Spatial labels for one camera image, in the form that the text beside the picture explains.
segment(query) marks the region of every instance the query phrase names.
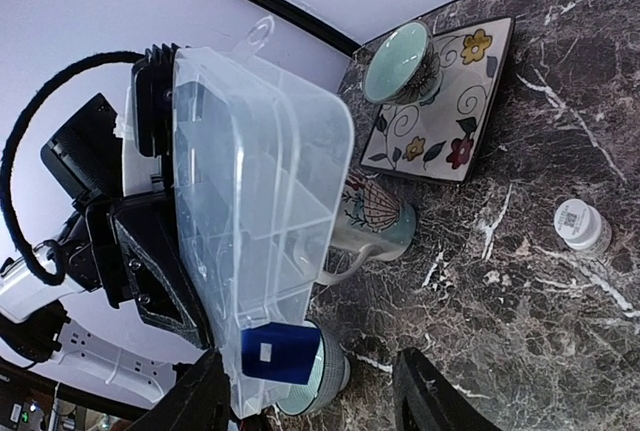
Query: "black marble countertop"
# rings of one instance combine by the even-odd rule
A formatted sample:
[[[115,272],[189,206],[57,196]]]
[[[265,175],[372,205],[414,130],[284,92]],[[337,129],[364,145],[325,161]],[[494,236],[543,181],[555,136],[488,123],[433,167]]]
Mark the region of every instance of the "black marble countertop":
[[[505,15],[515,32],[472,179],[380,178],[418,209],[414,245],[317,293],[352,380],[276,429],[393,430],[390,372],[408,346],[503,430],[640,429],[640,0],[460,0],[421,19],[445,31]],[[363,70],[356,56],[340,89],[354,165],[377,112]],[[555,234],[569,197],[612,225],[599,261]]]

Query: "ceramic cup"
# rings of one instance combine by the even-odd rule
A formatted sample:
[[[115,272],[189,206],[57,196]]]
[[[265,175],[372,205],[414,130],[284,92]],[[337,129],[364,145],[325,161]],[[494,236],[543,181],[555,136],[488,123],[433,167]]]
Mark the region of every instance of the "ceramic cup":
[[[324,408],[347,386],[351,376],[351,366],[340,343],[314,322],[307,320],[304,325],[319,328],[322,339],[309,382],[292,385],[289,396],[276,403],[278,409],[289,416],[309,414]]]
[[[356,254],[349,269],[335,274],[320,271],[316,280],[330,286],[353,275],[367,259],[393,261],[404,254],[416,230],[413,207],[378,183],[350,171],[342,191],[330,245]]]
[[[430,99],[441,84],[440,56],[431,31],[421,21],[412,21],[382,43],[362,89],[371,103],[404,105]]]

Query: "floral plate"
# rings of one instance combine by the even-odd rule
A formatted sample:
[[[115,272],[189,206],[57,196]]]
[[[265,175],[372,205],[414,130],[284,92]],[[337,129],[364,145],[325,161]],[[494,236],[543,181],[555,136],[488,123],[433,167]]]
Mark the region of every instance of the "floral plate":
[[[442,85],[427,101],[380,108],[360,164],[381,173],[462,183],[475,161],[507,54],[513,18],[434,37]]]

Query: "robotic arm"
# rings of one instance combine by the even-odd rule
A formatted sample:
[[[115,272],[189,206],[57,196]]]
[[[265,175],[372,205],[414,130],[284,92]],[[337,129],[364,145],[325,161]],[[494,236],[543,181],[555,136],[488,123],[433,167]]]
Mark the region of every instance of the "robotic arm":
[[[151,403],[175,385],[184,365],[154,362],[98,338],[70,319],[59,300],[104,288],[112,307],[134,299],[143,322],[201,349],[213,347],[177,247],[170,138],[176,50],[154,46],[133,67],[125,118],[133,124],[133,140],[125,136],[123,146],[114,136],[117,115],[97,95],[42,148],[42,161],[75,208],[54,240],[55,252],[51,241],[34,249],[46,271],[64,269],[62,284],[45,284],[22,258],[8,259],[0,269],[0,330],[12,349],[34,363],[51,360],[84,371]],[[146,192],[125,196],[123,181]],[[141,188],[141,182],[149,186]]]
[[[0,276],[0,322],[3,338],[34,363],[51,360],[129,389],[157,403],[174,386],[173,365],[158,363],[98,338],[67,316],[59,300],[100,286],[84,218],[67,221],[58,238],[67,274],[60,286],[36,278],[22,259],[9,262]],[[40,245],[34,254],[49,270],[56,264],[50,249]]]

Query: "black bracket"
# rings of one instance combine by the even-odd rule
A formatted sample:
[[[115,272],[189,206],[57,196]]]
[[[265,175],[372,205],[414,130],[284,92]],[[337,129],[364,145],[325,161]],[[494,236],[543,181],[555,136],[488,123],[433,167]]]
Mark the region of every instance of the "black bracket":
[[[224,374],[222,356],[209,350],[151,411],[128,429],[227,431],[230,400],[229,378]]]
[[[135,140],[143,156],[171,153],[173,63],[178,49],[175,44],[154,45],[131,70]]]
[[[112,308],[119,309],[120,303],[131,299],[129,279],[122,262],[120,246],[111,227],[111,200],[94,202],[87,207],[85,219],[91,249],[100,282]]]
[[[142,321],[195,346],[213,346],[204,307],[180,260],[173,196],[140,194],[111,209],[113,230]]]
[[[57,338],[70,322],[60,301],[35,311],[24,323],[15,324],[0,314],[0,336],[11,349],[34,363],[44,363],[61,345]]]
[[[396,428],[403,431],[500,431],[471,406],[416,348],[393,367]]]

